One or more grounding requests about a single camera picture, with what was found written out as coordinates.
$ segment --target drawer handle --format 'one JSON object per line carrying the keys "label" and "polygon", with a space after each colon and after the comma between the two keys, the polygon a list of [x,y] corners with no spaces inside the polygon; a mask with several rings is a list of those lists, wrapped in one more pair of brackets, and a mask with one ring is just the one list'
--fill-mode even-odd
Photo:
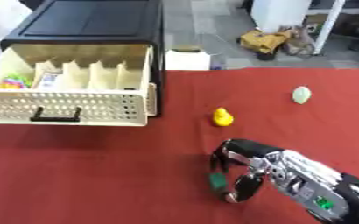
{"label": "drawer handle", "polygon": [[77,107],[74,111],[73,117],[55,117],[55,116],[42,116],[44,108],[38,107],[34,116],[30,118],[31,122],[46,122],[46,123],[79,123],[81,108]]}

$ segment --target yellow rubber duck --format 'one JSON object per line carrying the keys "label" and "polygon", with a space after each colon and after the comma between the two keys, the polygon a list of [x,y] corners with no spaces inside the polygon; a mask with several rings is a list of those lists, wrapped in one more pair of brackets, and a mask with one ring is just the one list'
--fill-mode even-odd
{"label": "yellow rubber duck", "polygon": [[218,108],[214,112],[214,123],[217,126],[229,126],[234,121],[234,117],[225,108]]}

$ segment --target black storage cabinet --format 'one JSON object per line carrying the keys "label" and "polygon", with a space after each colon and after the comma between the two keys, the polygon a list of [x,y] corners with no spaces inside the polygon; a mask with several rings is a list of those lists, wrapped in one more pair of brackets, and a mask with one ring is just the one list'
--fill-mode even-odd
{"label": "black storage cabinet", "polygon": [[157,87],[162,113],[165,79],[161,0],[46,0],[2,42],[54,45],[149,45],[153,48],[150,82]]}

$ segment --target white plastic drawer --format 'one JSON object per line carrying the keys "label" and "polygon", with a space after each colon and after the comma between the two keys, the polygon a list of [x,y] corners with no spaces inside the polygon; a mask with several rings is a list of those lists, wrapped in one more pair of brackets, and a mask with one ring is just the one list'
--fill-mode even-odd
{"label": "white plastic drawer", "polygon": [[[0,88],[0,123],[144,126],[156,113],[151,56],[147,45],[14,45],[0,56],[0,81],[34,82]],[[62,71],[56,85],[37,88],[51,67]]]}

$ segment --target red table surface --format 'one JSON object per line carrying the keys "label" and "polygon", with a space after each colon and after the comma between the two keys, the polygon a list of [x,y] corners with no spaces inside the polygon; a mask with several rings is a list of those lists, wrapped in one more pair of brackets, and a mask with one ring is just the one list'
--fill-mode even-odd
{"label": "red table surface", "polygon": [[[305,85],[304,105],[291,92]],[[210,123],[217,107],[235,122]],[[220,202],[208,154],[243,137],[359,176],[359,70],[170,72],[165,114],[147,127],[0,125],[0,224],[317,223],[269,183]]]}

